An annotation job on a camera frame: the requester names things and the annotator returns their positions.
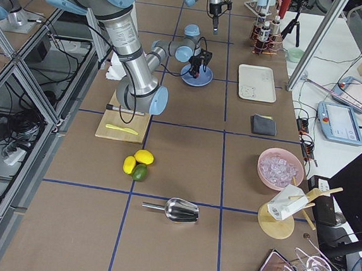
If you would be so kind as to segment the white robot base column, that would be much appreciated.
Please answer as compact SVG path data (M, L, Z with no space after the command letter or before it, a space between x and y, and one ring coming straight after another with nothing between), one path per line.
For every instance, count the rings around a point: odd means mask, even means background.
M118 55L113 53L111 59L109 60L109 67L107 69L106 78L108 80L118 80L126 76L126 72L121 64Z

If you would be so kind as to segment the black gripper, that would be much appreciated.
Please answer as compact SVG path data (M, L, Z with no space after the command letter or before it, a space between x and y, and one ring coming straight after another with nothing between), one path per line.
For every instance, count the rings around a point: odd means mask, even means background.
M191 73L191 76L195 78L196 74L200 74L201 68L203 69L203 72L206 72L212 56L213 54L205 49L201 49L199 54L191 56L189 59L190 68L188 73Z
M226 10L231 10L232 8L232 1L231 0L208 0L209 7L208 13L209 17L213 19L213 34L218 34L219 28L219 16L223 14L222 7L226 6Z

